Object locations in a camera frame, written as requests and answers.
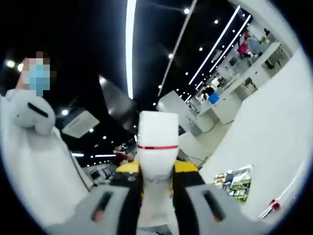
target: red stripe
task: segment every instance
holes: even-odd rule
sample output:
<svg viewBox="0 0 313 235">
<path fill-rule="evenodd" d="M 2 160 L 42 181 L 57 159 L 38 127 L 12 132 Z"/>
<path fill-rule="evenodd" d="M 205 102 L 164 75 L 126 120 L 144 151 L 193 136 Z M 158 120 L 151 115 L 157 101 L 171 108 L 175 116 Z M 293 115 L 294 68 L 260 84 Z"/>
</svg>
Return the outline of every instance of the red stripe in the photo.
<svg viewBox="0 0 313 235">
<path fill-rule="evenodd" d="M 141 149 L 154 149 L 154 150 L 161 150 L 161 149 L 173 149 L 173 148 L 178 148 L 178 145 L 172 145 L 172 146 L 161 146 L 161 147 L 153 147 L 153 146 L 140 146 L 140 145 L 138 145 L 138 148 L 141 148 Z"/>
</svg>

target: blue face mask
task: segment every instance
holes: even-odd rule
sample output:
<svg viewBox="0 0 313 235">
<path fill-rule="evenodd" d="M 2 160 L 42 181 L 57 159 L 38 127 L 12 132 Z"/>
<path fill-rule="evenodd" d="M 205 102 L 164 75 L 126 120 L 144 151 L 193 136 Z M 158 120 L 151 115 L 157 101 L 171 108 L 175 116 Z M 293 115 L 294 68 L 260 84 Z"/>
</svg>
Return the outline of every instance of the blue face mask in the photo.
<svg viewBox="0 0 313 235">
<path fill-rule="evenodd" d="M 29 89 L 36 91 L 37 96 L 50 90 L 50 65 L 29 65 Z"/>
</svg>

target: poster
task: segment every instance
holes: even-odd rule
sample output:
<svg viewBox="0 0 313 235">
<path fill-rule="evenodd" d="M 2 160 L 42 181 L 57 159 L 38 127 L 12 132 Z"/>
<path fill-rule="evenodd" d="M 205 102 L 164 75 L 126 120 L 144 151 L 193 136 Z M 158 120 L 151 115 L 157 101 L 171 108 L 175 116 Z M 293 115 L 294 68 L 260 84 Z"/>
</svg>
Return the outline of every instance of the poster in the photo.
<svg viewBox="0 0 313 235">
<path fill-rule="evenodd" d="M 214 177 L 213 184 L 224 189 L 228 195 L 235 197 L 241 204 L 248 198 L 253 165 L 230 170 Z"/>
</svg>

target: black ceiling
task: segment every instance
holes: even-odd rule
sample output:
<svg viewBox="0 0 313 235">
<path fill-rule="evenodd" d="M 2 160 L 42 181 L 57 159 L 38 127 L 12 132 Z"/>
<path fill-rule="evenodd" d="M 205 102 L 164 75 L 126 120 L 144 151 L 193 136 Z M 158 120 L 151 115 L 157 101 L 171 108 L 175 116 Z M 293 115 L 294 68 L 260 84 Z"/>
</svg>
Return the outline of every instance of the black ceiling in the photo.
<svg viewBox="0 0 313 235">
<path fill-rule="evenodd" d="M 136 110 L 154 110 L 159 97 L 158 86 L 168 65 L 168 54 L 174 49 L 191 0 L 138 0 L 134 22 L 133 87 Z M 50 55 L 57 70 L 57 81 L 45 98 L 59 114 L 63 108 L 83 107 L 100 124 L 93 133 L 76 140 L 63 136 L 69 148 L 85 153 L 82 165 L 92 163 L 94 154 L 110 154 L 113 147 L 134 136 L 126 131 L 107 110 L 99 75 L 127 93 L 125 61 L 125 22 L 127 0 L 6 1 L 1 6 L 1 60 L 20 63 L 36 51 Z M 226 0 L 198 0 L 183 35 L 162 95 L 179 88 L 194 93 L 188 86 L 224 29 L 235 7 Z M 219 45 L 227 46 L 245 20 L 242 11 Z M 195 83 L 208 75 L 211 63 L 204 66 Z M 19 73 L 2 66 L 0 85 L 15 87 Z"/>
</svg>

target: face mask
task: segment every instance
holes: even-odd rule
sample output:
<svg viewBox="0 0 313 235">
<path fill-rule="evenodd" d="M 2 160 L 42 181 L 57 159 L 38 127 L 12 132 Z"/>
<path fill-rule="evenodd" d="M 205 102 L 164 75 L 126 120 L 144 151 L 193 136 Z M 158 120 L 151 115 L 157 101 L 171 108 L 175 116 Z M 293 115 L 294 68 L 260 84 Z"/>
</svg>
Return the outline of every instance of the face mask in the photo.
<svg viewBox="0 0 313 235">
<path fill-rule="evenodd" d="M 44 65 L 43 59 L 31 59 L 29 71 L 23 71 L 23 82 L 29 89 L 36 91 L 36 96 L 43 96 L 50 90 L 50 65 Z"/>
</svg>

